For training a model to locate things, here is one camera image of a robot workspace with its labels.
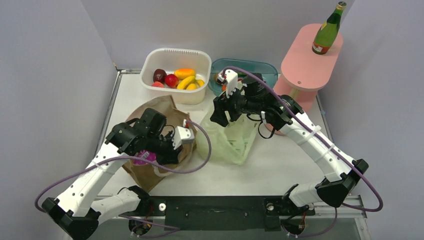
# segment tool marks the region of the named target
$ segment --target fruit basket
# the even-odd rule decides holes
[[[211,66],[211,57],[203,51],[159,48],[147,56],[139,80],[152,97],[172,95],[176,104],[198,104],[205,98]],[[166,74],[173,74],[178,69],[192,69],[196,72],[195,78],[203,80],[204,84],[194,90],[152,86],[157,69],[164,70]]]

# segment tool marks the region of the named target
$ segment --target wine bottle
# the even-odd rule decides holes
[[[312,51],[316,54],[325,54],[336,40],[340,28],[343,10],[346,8],[346,2],[339,1],[334,12],[326,22],[319,28],[312,44]]]

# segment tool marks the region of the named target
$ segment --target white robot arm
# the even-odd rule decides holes
[[[279,130],[296,142],[324,173],[324,179],[308,184],[294,185],[285,194],[285,199],[298,208],[316,202],[325,202],[338,208],[356,186],[360,177],[331,150],[336,150],[361,173],[368,169],[368,164],[363,159],[353,159],[337,148],[321,132],[321,127],[314,125],[290,96],[282,95],[280,98],[299,121],[312,129],[312,132],[307,131],[267,89],[251,77],[248,76],[242,80],[243,89],[241,90],[236,88],[238,74],[235,71],[228,69],[225,74],[220,72],[218,78],[221,82],[226,82],[227,86],[225,92],[213,100],[215,109],[210,120],[225,127],[228,124],[225,112],[228,112],[232,122],[236,121],[241,114],[259,115],[264,124],[271,124],[274,130]],[[317,136],[324,139],[331,147],[325,146]]]
[[[117,195],[102,200],[95,201],[95,198],[116,171],[128,161],[125,158],[109,161],[111,158],[135,156],[149,149],[157,153],[157,157],[160,152],[165,152],[169,158],[178,161],[182,144],[193,143],[195,135],[193,130],[185,127],[185,123],[175,127],[172,135],[160,135],[165,123],[165,116],[148,108],[141,118],[116,125],[87,166],[97,167],[81,174],[56,198],[47,198],[41,207],[68,235],[79,240],[90,237],[103,222],[122,213],[135,211],[149,197],[137,186],[123,189]]]

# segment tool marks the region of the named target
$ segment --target white wall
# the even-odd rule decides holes
[[[383,210],[368,213],[375,240],[424,238],[423,12],[422,0],[356,0],[320,92],[334,141],[368,161],[365,175],[383,197]],[[364,183],[356,193],[377,207]]]
[[[0,239],[57,240],[34,198],[93,157],[116,71],[80,1],[2,1],[0,23]]]
[[[280,70],[299,29],[323,23],[337,0],[81,0],[119,69],[141,69],[163,47]],[[347,9],[354,0],[346,0]]]

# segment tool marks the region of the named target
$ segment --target teal plastic container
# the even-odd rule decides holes
[[[221,90],[222,86],[215,82],[215,74],[221,72],[225,67],[228,66],[238,67],[251,73],[262,74],[262,79],[271,88],[274,87],[278,79],[278,71],[271,64],[259,61],[220,58],[212,63],[209,83],[207,84],[215,96],[219,96],[223,92]]]

